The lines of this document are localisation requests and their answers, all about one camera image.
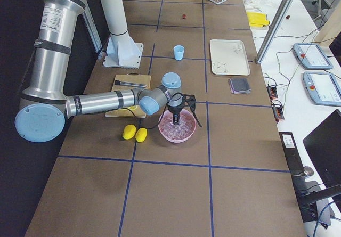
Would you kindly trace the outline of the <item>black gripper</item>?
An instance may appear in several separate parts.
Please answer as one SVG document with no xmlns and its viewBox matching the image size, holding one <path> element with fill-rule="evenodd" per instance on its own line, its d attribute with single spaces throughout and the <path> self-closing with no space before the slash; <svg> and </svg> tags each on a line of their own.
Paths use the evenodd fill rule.
<svg viewBox="0 0 341 237">
<path fill-rule="evenodd" d="M 173 96 L 167 105 L 168 111 L 173 114 L 173 124 L 180 124 L 180 112 L 183 108 L 183 96 Z"/>
</svg>

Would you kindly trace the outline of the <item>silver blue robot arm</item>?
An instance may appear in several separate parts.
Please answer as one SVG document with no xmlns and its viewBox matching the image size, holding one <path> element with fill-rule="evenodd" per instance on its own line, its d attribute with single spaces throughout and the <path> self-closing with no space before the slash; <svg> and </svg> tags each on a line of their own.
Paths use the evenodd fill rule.
<svg viewBox="0 0 341 237">
<path fill-rule="evenodd" d="M 138 105 L 147 114 L 168 106 L 178 120 L 184 99 L 181 79 L 169 72 L 153 89 L 133 88 L 92 95 L 63 93 L 77 17 L 87 0 L 43 0 L 39 36 L 34 43 L 35 60 L 30 85 L 22 91 L 15 117 L 18 134 L 31 142 L 47 142 L 63 130 L 66 120 L 77 115 L 106 112 Z"/>
</svg>

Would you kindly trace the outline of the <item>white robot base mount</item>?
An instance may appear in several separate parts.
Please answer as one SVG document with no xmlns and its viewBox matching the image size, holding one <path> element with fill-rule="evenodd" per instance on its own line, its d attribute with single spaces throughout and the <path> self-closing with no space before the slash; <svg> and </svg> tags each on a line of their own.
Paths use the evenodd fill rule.
<svg viewBox="0 0 341 237">
<path fill-rule="evenodd" d="M 127 43 L 113 42 L 110 38 L 103 66 L 138 69 L 143 49 L 144 45 L 142 43 L 135 43 L 131 37 L 128 38 Z"/>
</svg>

